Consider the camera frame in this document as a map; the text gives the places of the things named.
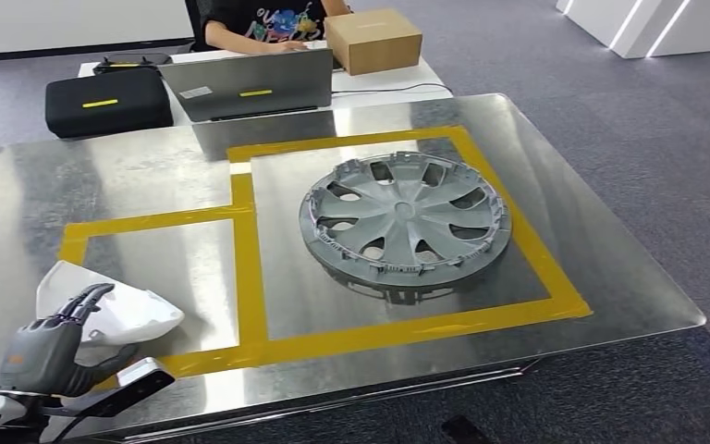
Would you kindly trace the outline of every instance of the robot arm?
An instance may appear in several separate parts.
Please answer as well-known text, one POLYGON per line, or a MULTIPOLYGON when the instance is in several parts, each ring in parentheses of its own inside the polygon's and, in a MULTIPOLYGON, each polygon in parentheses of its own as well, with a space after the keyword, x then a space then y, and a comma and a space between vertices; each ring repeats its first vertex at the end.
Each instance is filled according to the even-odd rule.
POLYGON ((87 416, 115 416, 175 380, 154 359, 145 358, 117 374, 121 387, 81 397, 137 353, 132 344, 95 366, 75 363, 82 326, 113 287, 91 285, 55 314, 15 333, 0 371, 0 444, 39 443, 51 415, 76 416, 71 426, 87 416), (80 398, 65 406, 58 396, 80 398))

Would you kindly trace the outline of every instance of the black bag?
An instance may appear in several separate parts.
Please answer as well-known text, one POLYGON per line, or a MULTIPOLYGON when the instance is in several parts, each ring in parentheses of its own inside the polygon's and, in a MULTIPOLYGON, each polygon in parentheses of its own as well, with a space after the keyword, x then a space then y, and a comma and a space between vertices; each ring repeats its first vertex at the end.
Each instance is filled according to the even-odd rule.
POLYGON ((143 68, 49 83, 44 117, 47 128, 60 138, 173 125, 162 78, 143 68))
POLYGON ((93 73, 98 76, 134 68, 157 69, 159 65, 169 65, 171 63, 173 63, 173 59, 163 53, 119 53, 105 57, 102 63, 93 68, 93 73))

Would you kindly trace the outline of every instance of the chair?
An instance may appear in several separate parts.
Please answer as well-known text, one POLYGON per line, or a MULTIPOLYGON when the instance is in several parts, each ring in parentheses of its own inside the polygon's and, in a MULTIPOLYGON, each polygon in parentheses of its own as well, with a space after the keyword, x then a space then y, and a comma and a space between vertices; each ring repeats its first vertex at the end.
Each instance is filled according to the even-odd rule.
POLYGON ((202 29, 202 18, 211 12, 214 7, 214 0, 185 0, 186 10, 189 14, 192 32, 194 32, 194 42, 182 47, 180 52, 202 52, 211 48, 205 44, 205 32, 202 29))

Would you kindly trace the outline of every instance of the brown box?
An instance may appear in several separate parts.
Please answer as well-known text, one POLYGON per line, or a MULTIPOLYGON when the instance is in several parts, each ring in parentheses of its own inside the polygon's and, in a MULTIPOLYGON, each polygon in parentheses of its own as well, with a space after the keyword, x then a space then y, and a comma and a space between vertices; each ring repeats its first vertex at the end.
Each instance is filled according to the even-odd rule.
POLYGON ((325 18, 328 47, 349 75, 414 67, 423 36, 395 9, 325 18))

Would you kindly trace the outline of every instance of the silver laptop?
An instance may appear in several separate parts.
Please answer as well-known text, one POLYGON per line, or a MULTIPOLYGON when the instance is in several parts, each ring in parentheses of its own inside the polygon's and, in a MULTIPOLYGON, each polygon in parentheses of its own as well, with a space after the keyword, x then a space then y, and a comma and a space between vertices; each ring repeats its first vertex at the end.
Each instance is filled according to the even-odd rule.
POLYGON ((331 103, 330 49, 159 67, 194 122, 314 109, 331 103))

